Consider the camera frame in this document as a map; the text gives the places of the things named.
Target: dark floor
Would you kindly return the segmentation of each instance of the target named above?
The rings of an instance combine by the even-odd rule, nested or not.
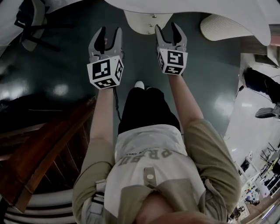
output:
[[[189,55],[184,79],[205,118],[224,135],[237,92],[239,40],[207,41],[199,32],[199,23],[204,16],[200,13],[174,14],[163,32],[172,40],[171,21],[185,32]],[[17,41],[9,47],[0,58],[0,100],[43,92],[50,100],[71,103],[86,95],[94,95],[96,90],[87,73],[88,44],[94,33],[106,26],[110,46],[113,32],[121,27],[125,68],[121,85],[117,87],[120,113],[137,80],[161,89],[171,110],[176,113],[167,76],[161,73],[157,62],[155,35],[133,31],[122,10],[101,0],[83,0],[51,13],[48,23],[75,24],[75,28],[45,30],[42,40],[60,47],[60,52],[42,46],[28,52]],[[116,113],[114,118],[116,133],[119,123]]]

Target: button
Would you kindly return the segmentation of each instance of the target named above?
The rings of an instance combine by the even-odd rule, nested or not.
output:
[[[147,178],[148,178],[149,180],[152,180],[152,179],[154,179],[154,175],[148,174],[148,175],[147,175]]]

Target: wooden stair railing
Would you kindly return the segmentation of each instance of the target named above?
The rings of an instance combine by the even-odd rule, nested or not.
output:
[[[79,101],[42,126],[11,155],[0,172],[0,194],[11,206],[25,211],[56,156],[94,113],[94,108],[95,98]]]

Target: sleeve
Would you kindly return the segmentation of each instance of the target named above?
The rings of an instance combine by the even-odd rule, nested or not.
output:
[[[106,179],[114,164],[112,144],[102,139],[91,139],[81,173],[73,188],[72,209],[78,224],[81,224],[81,211],[85,200],[96,193],[95,182]]]
[[[184,140],[201,179],[210,180],[231,214],[240,197],[241,180],[224,140],[206,120],[192,122],[184,132]]]

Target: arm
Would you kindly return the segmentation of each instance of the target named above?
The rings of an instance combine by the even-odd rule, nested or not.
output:
[[[169,75],[169,83],[183,129],[203,114],[182,76]]]
[[[113,149],[113,89],[98,93],[91,124],[90,143],[73,188],[73,215],[81,223],[84,202],[96,193],[96,181],[106,179],[115,164]]]
[[[202,112],[183,78],[169,75],[169,82],[184,129],[186,151],[196,164],[201,179],[211,181],[223,197],[228,214],[231,214],[239,200],[241,187],[227,146],[212,125],[203,120]]]

